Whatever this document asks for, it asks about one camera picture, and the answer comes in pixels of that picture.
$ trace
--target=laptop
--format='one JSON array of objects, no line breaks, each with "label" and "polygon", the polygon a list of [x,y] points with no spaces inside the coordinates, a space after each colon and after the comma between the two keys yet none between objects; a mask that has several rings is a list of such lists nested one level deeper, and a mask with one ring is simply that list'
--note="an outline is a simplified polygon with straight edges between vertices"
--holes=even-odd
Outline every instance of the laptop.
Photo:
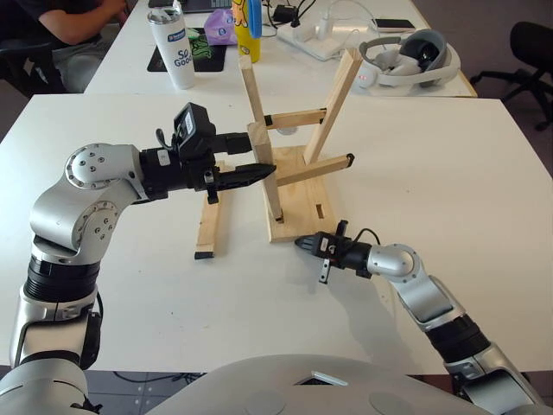
[{"label": "laptop", "polygon": [[[179,0],[185,13],[208,13],[216,9],[230,9],[232,0]],[[172,0],[149,0],[148,7],[167,7]]]}]

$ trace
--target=black office chair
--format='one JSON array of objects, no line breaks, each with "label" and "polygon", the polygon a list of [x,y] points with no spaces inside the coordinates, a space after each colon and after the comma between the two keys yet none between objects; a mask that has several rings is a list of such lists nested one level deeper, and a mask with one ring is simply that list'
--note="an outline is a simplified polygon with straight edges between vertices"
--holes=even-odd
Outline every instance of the black office chair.
[{"label": "black office chair", "polygon": [[[35,93],[66,93],[52,60],[52,50],[59,46],[59,41],[51,37],[0,41],[0,79],[27,98]],[[27,60],[32,63],[30,73],[24,69]]]},{"label": "black office chair", "polygon": [[553,122],[553,100],[548,102],[546,97],[546,94],[553,96],[553,86],[540,80],[546,73],[553,80],[553,29],[531,22],[518,22],[511,30],[511,51],[519,61],[536,68],[536,72],[529,73],[524,69],[515,73],[484,71],[472,77],[470,83],[474,85],[487,77],[519,84],[501,99],[502,102],[522,91],[530,91],[545,114],[545,121],[536,125],[536,130],[543,131]]}]

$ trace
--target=yellow bottle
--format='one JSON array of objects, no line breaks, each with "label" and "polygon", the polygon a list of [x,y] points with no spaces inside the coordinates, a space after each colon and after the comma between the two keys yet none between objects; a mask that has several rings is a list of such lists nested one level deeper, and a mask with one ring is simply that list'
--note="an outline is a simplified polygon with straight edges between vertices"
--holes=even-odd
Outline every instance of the yellow bottle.
[{"label": "yellow bottle", "polygon": [[238,53],[248,54],[252,62],[259,61],[261,54],[260,39],[251,37],[252,24],[248,13],[248,0],[232,0],[232,16],[234,17],[234,31],[238,40]]}]

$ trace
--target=desk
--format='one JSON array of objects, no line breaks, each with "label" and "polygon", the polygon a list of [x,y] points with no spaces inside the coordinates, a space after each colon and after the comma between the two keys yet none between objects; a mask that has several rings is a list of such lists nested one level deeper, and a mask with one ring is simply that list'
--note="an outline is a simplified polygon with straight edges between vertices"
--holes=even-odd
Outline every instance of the desk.
[{"label": "desk", "polygon": [[[315,6],[305,15],[307,21],[317,22],[321,15],[320,12],[329,4],[330,0],[318,0]],[[371,2],[370,7],[376,17],[401,16],[411,20],[418,29],[428,27],[409,0]],[[192,90],[177,91],[167,73],[147,72],[146,67],[156,47],[146,20],[148,10],[148,1],[139,0],[130,14],[129,20],[88,85],[86,93],[167,93],[187,96],[191,91],[242,93],[241,89],[243,87],[238,72],[238,51],[236,47],[227,49],[223,73],[198,73],[198,85]],[[360,12],[365,13],[359,6],[350,3],[341,3],[333,9],[333,13],[337,17],[359,16]],[[203,27],[206,18],[206,14],[191,14],[186,15],[186,22],[189,27]],[[346,21],[337,23],[337,26],[341,24],[342,28],[345,28],[343,25],[347,23],[349,29],[363,29],[360,22],[359,20],[353,23]],[[376,36],[371,30],[369,30],[368,35]],[[359,37],[353,35],[351,40],[354,39],[358,39],[357,44],[359,44]],[[324,96],[332,85],[338,63],[338,61],[320,62],[276,37],[271,37],[262,40],[262,57],[256,63],[255,70],[262,97],[266,94],[290,96],[291,93],[315,93],[318,91],[321,91]],[[360,88],[354,88],[353,92],[364,96],[475,96],[474,89],[467,83],[462,74],[445,86],[434,86],[427,89],[419,86],[401,86],[397,88],[375,86],[369,92]]]},{"label": "desk", "polygon": [[[267,110],[318,99],[275,97]],[[34,200],[66,158],[93,142],[156,146],[181,96],[35,95],[0,144],[0,364],[8,362],[16,293],[26,277]],[[245,94],[198,99],[219,132],[251,121]],[[429,117],[439,122],[429,125]],[[271,131],[275,146],[307,142]],[[351,96],[322,156],[349,152],[350,169],[326,177],[348,234],[376,230],[384,244],[416,248],[486,335],[520,370],[553,368],[553,194],[550,177],[497,100]],[[252,154],[225,157],[234,165]],[[332,270],[293,244],[267,243],[259,183],[227,195],[221,252],[194,261],[202,194],[129,207],[102,261],[106,319],[94,368],[210,371],[266,354],[329,354],[407,374],[444,373],[441,359],[378,277]]]}]

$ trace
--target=floor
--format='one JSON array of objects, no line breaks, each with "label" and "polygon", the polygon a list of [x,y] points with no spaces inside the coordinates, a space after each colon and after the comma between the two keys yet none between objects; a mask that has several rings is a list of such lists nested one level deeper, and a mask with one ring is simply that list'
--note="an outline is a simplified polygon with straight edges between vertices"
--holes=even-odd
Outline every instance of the floor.
[{"label": "floor", "polygon": [[[515,22],[527,20],[553,26],[552,0],[413,0],[433,29],[440,30],[461,56],[467,77],[481,70],[514,72],[521,65],[509,49],[509,32]],[[507,85],[482,80],[477,92],[482,98],[500,98]],[[0,81],[0,141],[15,122],[27,100]],[[507,109],[525,134],[545,168],[553,176],[553,128],[537,132],[534,125],[543,120],[530,94],[522,94],[507,104]],[[0,367],[0,375],[7,372]],[[134,380],[122,380],[112,372],[87,371],[91,401],[104,405],[103,415],[139,415],[172,396],[190,379],[178,373],[121,373]],[[169,375],[169,379],[155,380]],[[534,387],[553,405],[553,373],[528,373]],[[450,390],[447,376],[419,377],[432,385]]]},{"label": "floor", "polygon": [[[0,379],[8,370],[8,367],[0,366]],[[188,374],[192,375],[191,379],[184,378],[182,373],[121,372],[118,375],[127,379],[122,380],[113,372],[85,371],[89,399],[94,405],[103,406],[101,415],[144,415],[200,377],[200,373]],[[553,372],[528,372],[525,375],[545,404],[553,406]],[[412,377],[452,392],[451,379],[447,375]]]}]

